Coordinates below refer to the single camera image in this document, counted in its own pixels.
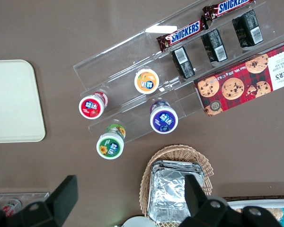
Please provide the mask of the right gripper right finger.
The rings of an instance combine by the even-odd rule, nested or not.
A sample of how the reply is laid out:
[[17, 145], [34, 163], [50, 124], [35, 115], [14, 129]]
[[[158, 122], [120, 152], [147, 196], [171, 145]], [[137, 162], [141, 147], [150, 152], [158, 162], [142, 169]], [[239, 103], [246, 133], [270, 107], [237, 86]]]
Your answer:
[[181, 227], [279, 227], [265, 208], [246, 206], [239, 213], [221, 197], [208, 198], [193, 175], [185, 176], [185, 200], [190, 216]]

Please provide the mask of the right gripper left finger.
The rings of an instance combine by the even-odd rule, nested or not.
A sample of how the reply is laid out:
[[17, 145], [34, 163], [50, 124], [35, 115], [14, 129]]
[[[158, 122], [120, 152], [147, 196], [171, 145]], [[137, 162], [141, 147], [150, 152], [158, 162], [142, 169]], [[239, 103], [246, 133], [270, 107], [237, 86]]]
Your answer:
[[69, 175], [45, 201], [33, 202], [10, 217], [0, 210], [0, 227], [61, 227], [78, 197], [77, 176]]

